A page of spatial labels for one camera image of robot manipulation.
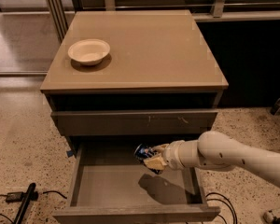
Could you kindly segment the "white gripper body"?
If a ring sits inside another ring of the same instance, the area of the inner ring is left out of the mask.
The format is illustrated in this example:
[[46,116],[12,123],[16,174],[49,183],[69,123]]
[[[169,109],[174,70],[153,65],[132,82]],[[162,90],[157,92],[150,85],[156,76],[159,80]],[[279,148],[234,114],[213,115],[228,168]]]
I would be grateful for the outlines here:
[[189,142],[180,140],[170,143],[162,153],[165,163],[172,170],[182,170],[189,167]]

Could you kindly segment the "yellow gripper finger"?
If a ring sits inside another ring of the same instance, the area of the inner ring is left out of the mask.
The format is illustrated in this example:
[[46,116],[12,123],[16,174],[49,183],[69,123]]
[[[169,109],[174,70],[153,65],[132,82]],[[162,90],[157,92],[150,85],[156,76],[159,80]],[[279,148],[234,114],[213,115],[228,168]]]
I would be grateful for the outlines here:
[[154,146],[152,150],[157,153],[162,153],[167,147],[168,144],[162,144],[162,145]]
[[164,170],[167,164],[162,156],[154,156],[151,158],[144,159],[144,164],[149,169]]

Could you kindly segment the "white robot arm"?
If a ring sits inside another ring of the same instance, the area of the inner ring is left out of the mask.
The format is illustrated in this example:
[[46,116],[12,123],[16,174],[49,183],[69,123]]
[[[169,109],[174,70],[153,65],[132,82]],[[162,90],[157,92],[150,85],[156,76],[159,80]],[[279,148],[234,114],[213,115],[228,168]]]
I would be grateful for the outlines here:
[[209,131],[197,140],[180,140],[148,148],[149,152],[152,156],[144,159],[148,169],[195,167],[223,171],[237,166],[280,188],[280,153],[244,145],[220,132]]

